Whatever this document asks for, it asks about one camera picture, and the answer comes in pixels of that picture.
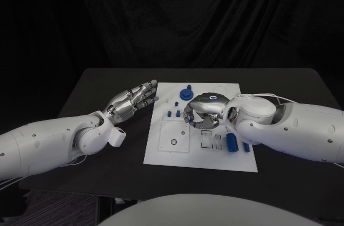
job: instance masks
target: black table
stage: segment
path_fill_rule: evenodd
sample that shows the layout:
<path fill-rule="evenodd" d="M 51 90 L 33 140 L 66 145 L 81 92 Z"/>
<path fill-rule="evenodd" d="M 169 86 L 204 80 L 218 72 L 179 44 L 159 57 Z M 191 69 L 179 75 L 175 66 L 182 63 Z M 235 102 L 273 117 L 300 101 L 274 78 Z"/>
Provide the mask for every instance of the black table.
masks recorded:
<path fill-rule="evenodd" d="M 142 82 L 238 83 L 241 93 L 274 93 L 296 102 L 339 109 L 312 69 L 87 69 L 58 117 L 102 110 L 112 96 Z M 146 200 L 181 193 L 240 197 L 306 217 L 344 219 L 344 170 L 253 147 L 258 173 L 143 165 L 152 106 L 119 127 L 122 146 L 109 145 L 70 167 L 20 182 L 21 188 Z"/>

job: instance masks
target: silver metal object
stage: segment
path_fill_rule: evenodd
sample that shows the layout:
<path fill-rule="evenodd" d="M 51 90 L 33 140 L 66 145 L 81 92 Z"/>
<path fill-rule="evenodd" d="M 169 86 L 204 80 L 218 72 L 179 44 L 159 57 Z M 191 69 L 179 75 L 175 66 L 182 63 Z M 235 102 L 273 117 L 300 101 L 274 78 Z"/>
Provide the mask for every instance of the silver metal object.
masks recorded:
<path fill-rule="evenodd" d="M 228 99 L 217 93 L 202 93 L 187 104 L 182 112 L 184 122 L 197 129 L 214 129 L 218 126 L 218 119 L 222 119 L 222 111 Z M 202 119 L 201 122 L 192 122 L 192 110 Z"/>
<path fill-rule="evenodd" d="M 122 91 L 110 99 L 102 113 L 113 125 L 129 119 L 136 110 L 159 99 L 158 97 L 145 99 L 156 91 L 155 85 L 156 81 L 152 80 L 130 90 Z"/>

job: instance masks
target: blue block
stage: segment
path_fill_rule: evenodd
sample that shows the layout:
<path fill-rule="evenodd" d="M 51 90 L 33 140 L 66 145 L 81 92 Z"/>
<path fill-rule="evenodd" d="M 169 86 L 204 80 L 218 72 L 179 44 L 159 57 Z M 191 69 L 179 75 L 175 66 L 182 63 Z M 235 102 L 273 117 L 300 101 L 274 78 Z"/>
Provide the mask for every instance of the blue block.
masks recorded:
<path fill-rule="evenodd" d="M 244 152 L 248 152 L 248 144 L 243 142 L 243 149 L 244 149 Z"/>
<path fill-rule="evenodd" d="M 233 133 L 228 133 L 225 135 L 227 138 L 227 151 L 228 152 L 235 152 L 238 150 L 237 148 L 237 142 L 235 142 L 235 137 Z"/>

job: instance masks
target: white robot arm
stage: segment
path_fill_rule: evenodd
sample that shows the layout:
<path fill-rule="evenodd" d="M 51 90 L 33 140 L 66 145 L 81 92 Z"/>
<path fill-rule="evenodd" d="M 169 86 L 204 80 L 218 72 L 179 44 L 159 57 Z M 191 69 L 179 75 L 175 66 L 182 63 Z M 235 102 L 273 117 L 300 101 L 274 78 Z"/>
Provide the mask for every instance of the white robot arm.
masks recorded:
<path fill-rule="evenodd" d="M 201 122 L 192 122 L 192 110 Z M 215 93 L 198 95 L 184 109 L 185 122 L 211 129 L 218 126 L 218 119 L 244 143 L 264 144 L 307 160 L 344 163 L 341 110 L 297 103 L 273 105 L 253 95 L 235 95 L 231 100 Z"/>
<path fill-rule="evenodd" d="M 94 154 L 109 143 L 120 146 L 125 132 L 115 124 L 158 100 L 152 80 L 120 92 L 103 111 L 30 123 L 0 135 L 0 180 L 43 173 Z"/>

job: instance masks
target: robotic hand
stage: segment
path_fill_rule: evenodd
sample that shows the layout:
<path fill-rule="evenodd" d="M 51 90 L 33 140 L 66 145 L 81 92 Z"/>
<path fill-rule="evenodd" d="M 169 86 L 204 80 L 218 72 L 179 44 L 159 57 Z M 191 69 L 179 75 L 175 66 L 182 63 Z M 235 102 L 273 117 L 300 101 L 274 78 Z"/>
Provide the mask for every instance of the robotic hand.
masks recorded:
<path fill-rule="evenodd" d="M 103 111 L 30 123 L 0 135 L 0 180 L 25 177 L 94 154 L 109 143 L 120 146 L 125 132 L 115 127 L 135 111 L 158 100 L 152 80 L 109 101 Z"/>
<path fill-rule="evenodd" d="M 192 122 L 192 110 L 201 122 Z M 204 93 L 188 102 L 182 117 L 199 129 L 215 128 L 221 119 L 227 132 L 244 143 L 264 144 L 303 159 L 344 163 L 341 110 L 297 103 L 273 105 L 253 95 L 237 94 L 228 100 L 220 94 Z"/>

